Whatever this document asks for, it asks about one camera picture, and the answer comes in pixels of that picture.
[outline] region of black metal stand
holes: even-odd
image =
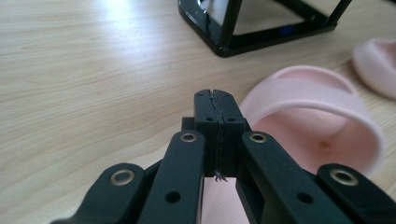
[[[162,161],[105,170],[81,207],[52,224],[201,223],[204,177],[236,177],[250,223],[396,223],[396,203],[359,172],[312,175],[269,134],[252,132],[231,96],[199,91]]]
[[[224,22],[219,25],[199,5],[197,0],[178,0],[178,9],[187,23],[220,57],[281,44],[309,35],[334,30],[352,0],[340,0],[330,16],[323,15],[300,0],[276,0],[304,18],[303,22],[244,35],[234,35],[242,0],[229,0]]]

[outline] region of wooden table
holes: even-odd
[[[250,19],[241,18],[242,30]],[[332,69],[356,86],[387,139],[371,179],[396,200],[396,102],[369,90],[351,65],[365,40],[396,38],[395,21],[393,3],[354,0],[334,32],[223,59],[176,0],[2,0],[0,223],[73,215],[107,167],[159,160],[197,91],[228,91],[240,103],[295,64]]]

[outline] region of light wood surface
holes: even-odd
[[[371,179],[396,200],[396,102],[369,90],[351,65],[365,40],[396,38],[395,21],[391,2],[353,0],[333,32],[223,59],[176,0],[0,1],[0,223],[73,215],[107,167],[159,160],[197,91],[228,91],[240,103],[295,64],[354,83],[387,139]]]

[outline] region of screw hole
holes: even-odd
[[[302,203],[313,203],[314,202],[314,199],[312,198],[312,196],[307,193],[300,192],[297,194],[297,198]]]
[[[110,177],[110,182],[114,186],[123,186],[130,183],[134,179],[132,170],[119,170]]]
[[[180,194],[177,191],[172,191],[165,195],[165,200],[168,203],[177,203],[178,201],[180,201],[180,198]]]
[[[260,133],[254,133],[250,136],[250,140],[257,143],[264,143],[267,141],[267,138]]]
[[[343,185],[356,186],[359,184],[358,178],[344,170],[331,170],[330,176],[333,180]]]
[[[180,139],[183,142],[194,142],[195,140],[197,140],[197,135],[195,135],[193,133],[183,133],[180,136]]]

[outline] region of pink material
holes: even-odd
[[[253,130],[271,134],[311,173],[340,163],[367,175],[382,158],[380,130],[352,84],[330,70],[282,69],[259,83],[240,108]]]
[[[396,40],[371,39],[356,47],[353,64],[367,86],[396,99]]]

